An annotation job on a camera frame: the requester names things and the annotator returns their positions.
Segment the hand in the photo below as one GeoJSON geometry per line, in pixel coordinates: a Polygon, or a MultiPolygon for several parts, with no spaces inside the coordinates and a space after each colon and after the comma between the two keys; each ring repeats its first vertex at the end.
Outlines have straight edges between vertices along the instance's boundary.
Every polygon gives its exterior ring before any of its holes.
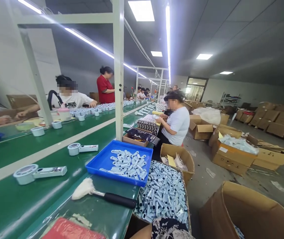
{"type": "Polygon", "coordinates": [[[165,114],[161,114],[161,118],[162,118],[162,119],[167,119],[167,118],[168,118],[168,116],[167,116],[167,115],[165,115],[165,114]]]}
{"type": "Polygon", "coordinates": [[[96,104],[97,104],[97,102],[96,102],[95,100],[93,100],[93,101],[89,104],[89,107],[94,108],[94,107],[96,107],[96,104]]]}
{"type": "Polygon", "coordinates": [[[7,123],[10,123],[10,122],[11,122],[11,118],[9,118],[9,117],[0,118],[0,125],[7,124],[7,123]]]}
{"type": "Polygon", "coordinates": [[[26,111],[19,112],[19,113],[17,113],[17,115],[15,116],[15,118],[16,118],[16,119],[23,118],[23,117],[26,116],[26,114],[27,114],[26,111]]]}

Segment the woman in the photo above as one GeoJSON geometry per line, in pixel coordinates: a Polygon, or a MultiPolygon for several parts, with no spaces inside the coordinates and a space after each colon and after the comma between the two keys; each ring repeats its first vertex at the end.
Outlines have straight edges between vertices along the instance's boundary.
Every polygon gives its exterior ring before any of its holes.
{"type": "MultiPolygon", "coordinates": [[[[54,90],[51,90],[46,96],[48,99],[49,108],[60,108],[62,104],[65,107],[72,110],[81,108],[82,105],[86,104],[90,107],[95,107],[97,102],[91,99],[89,96],[82,94],[76,90],[77,84],[75,81],[72,81],[69,77],[64,75],[56,76],[57,86],[59,88],[60,94],[57,94],[54,90]]],[[[19,112],[16,115],[16,118],[25,117],[26,114],[40,110],[40,106],[33,105],[30,108],[19,112]]]]}
{"type": "Polygon", "coordinates": [[[184,93],[173,91],[164,100],[167,102],[168,109],[173,113],[170,116],[163,115],[156,119],[163,125],[163,129],[158,133],[159,143],[154,147],[154,151],[159,153],[163,143],[181,146],[189,127],[189,112],[183,106],[184,93]]]}
{"type": "Polygon", "coordinates": [[[113,89],[109,79],[114,75],[114,72],[111,67],[102,66],[100,68],[100,73],[101,75],[96,80],[99,92],[99,101],[101,104],[113,103],[115,102],[115,89],[113,89]]]}

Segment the open cardboard box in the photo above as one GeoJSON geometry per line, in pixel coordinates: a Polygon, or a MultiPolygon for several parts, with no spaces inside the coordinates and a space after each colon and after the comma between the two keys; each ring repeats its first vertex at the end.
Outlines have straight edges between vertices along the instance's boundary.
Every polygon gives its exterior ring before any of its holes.
{"type": "Polygon", "coordinates": [[[191,154],[183,147],[171,145],[171,144],[162,144],[161,147],[161,157],[166,157],[167,155],[176,158],[176,153],[181,158],[183,164],[187,166],[188,171],[183,171],[185,186],[187,186],[189,180],[195,173],[195,164],[191,154]]]}
{"type": "Polygon", "coordinates": [[[223,182],[199,211],[204,239],[283,239],[284,207],[245,186],[223,182]]]}

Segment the concrete floor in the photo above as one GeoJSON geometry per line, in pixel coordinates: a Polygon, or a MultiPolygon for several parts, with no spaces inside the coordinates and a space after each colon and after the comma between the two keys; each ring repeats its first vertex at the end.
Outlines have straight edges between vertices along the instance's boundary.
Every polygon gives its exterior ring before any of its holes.
{"type": "MultiPolygon", "coordinates": [[[[268,143],[284,147],[284,140],[280,137],[273,136],[253,126],[248,126],[238,121],[228,121],[228,125],[243,132],[249,132],[252,136],[262,139],[268,143]]],[[[211,147],[207,141],[194,140],[188,133],[184,139],[184,147],[188,151],[194,151],[195,174],[192,181],[187,186],[187,194],[191,213],[192,234],[196,239],[201,239],[200,222],[198,210],[206,203],[208,198],[217,191],[223,181],[232,181],[243,186],[249,187],[275,201],[284,207],[284,192],[277,189],[271,181],[278,182],[284,188],[284,166],[277,169],[276,172],[252,166],[244,177],[234,174],[211,162],[211,147]],[[212,178],[207,172],[209,168],[216,174],[212,178]]]]}

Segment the ceiling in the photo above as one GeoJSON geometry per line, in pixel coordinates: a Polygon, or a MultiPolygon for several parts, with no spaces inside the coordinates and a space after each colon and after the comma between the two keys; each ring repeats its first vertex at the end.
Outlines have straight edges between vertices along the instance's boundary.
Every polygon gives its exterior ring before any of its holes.
{"type": "MultiPolygon", "coordinates": [[[[155,22],[136,22],[125,0],[125,18],[157,67],[167,67],[166,0],[151,0],[155,22]],[[162,51],[153,57],[150,51],[162,51]]],[[[284,0],[183,0],[171,3],[171,67],[174,75],[284,85],[284,0]],[[213,54],[197,60],[200,53],[213,54]],[[220,75],[222,71],[234,74],[220,75]]],[[[109,0],[46,0],[54,12],[111,12],[109,0]]],[[[111,24],[75,27],[113,52],[111,24]]],[[[151,64],[128,31],[124,60],[131,65],[151,64]]]]}

